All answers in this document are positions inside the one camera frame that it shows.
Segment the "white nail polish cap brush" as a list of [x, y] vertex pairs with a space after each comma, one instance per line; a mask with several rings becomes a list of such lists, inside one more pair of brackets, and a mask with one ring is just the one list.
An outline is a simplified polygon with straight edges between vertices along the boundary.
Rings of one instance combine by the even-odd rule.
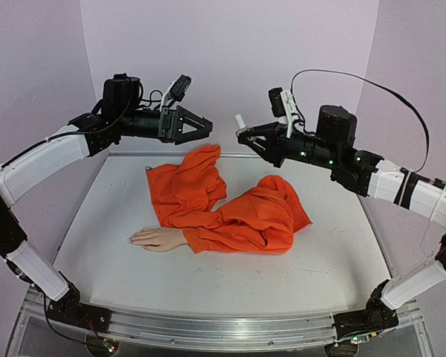
[[240, 113], [235, 114], [233, 116], [233, 118], [235, 120], [235, 123], [236, 123], [238, 129], [244, 129], [244, 128], [247, 127], [245, 122], [244, 122], [244, 120], [243, 120], [243, 117], [242, 117], [242, 115]]

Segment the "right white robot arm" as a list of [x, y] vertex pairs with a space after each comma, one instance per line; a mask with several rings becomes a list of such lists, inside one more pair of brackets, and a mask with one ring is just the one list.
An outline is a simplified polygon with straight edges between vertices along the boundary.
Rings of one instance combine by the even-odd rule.
[[428, 179], [384, 159], [357, 150], [357, 118], [341, 106], [320, 107], [313, 135], [292, 128], [291, 117], [261, 126], [246, 126], [240, 114], [234, 120], [238, 142], [259, 157], [281, 167], [286, 159], [330, 170], [330, 179], [362, 197], [393, 203], [444, 228], [436, 254], [412, 271], [389, 280], [377, 298], [391, 310], [446, 280], [446, 181]]

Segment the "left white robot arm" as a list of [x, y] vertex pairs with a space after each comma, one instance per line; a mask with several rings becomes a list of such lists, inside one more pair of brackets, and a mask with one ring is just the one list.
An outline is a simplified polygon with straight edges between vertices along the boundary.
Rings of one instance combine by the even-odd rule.
[[182, 74], [160, 100], [146, 100], [139, 78], [116, 74], [104, 82], [103, 96], [91, 112], [0, 164], [0, 256], [57, 301], [55, 309], [68, 324], [85, 319], [85, 307], [73, 298], [79, 294], [28, 241], [12, 207], [55, 173], [118, 145], [123, 137], [174, 145], [208, 138], [212, 123], [179, 104], [190, 84], [190, 77]]

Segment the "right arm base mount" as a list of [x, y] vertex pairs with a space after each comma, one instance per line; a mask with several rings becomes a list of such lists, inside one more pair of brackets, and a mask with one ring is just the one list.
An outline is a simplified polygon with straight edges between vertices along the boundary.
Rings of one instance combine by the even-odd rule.
[[342, 341], [359, 335], [382, 332], [399, 324], [397, 312], [386, 306], [381, 293], [388, 280], [379, 284], [370, 295], [364, 309], [340, 312], [333, 316], [336, 338]]

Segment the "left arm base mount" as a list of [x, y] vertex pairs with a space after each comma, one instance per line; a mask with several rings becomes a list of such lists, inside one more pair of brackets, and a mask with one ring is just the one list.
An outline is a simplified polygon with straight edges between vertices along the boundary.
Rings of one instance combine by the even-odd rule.
[[69, 290], [59, 300], [52, 300], [45, 310], [52, 321], [94, 332], [107, 332], [112, 316], [110, 309], [81, 301], [80, 292], [71, 282]]

